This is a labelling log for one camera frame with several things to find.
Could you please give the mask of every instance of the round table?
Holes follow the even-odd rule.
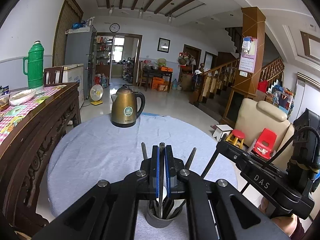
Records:
[[[197,148],[190,170],[201,174],[217,142],[198,128],[170,116],[142,114],[134,126],[118,128],[110,115],[102,115],[73,128],[55,148],[48,166],[48,193],[52,214],[60,215],[100,179],[120,181],[140,168],[141,142],[148,157],[153,145],[172,145],[173,156],[187,161]],[[237,188],[236,174],[227,158],[219,155],[205,179],[226,179]],[[153,228],[145,220],[146,201],[139,201],[134,239],[189,239],[186,208],[166,228]]]

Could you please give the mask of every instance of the stool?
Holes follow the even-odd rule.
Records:
[[[234,129],[226,138],[226,142],[231,142],[232,145],[237,146],[242,150],[244,138],[245,138],[245,135],[243,132]]]

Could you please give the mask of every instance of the kettle base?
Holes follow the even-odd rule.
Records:
[[[118,122],[111,121],[111,123],[116,127],[128,128],[128,127],[134,126],[136,124],[136,121],[131,123],[118,123]]]

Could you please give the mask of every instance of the person's hand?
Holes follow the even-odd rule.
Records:
[[[261,200],[261,204],[259,206],[259,210],[262,213],[266,213],[266,209],[269,205],[269,201],[263,197]],[[291,217],[275,217],[271,219],[279,228],[281,228],[287,236],[291,236],[295,231],[298,223],[297,215],[292,214]]]

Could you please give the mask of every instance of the beige leather sofa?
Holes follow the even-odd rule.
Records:
[[[277,134],[273,150],[280,148],[294,133],[294,126],[287,120],[287,115],[279,108],[266,101],[253,101],[245,98],[239,109],[235,129],[245,134],[244,144],[250,146],[254,139],[258,138],[264,128],[268,128]],[[273,164],[285,170],[293,152],[292,143],[273,161]]]

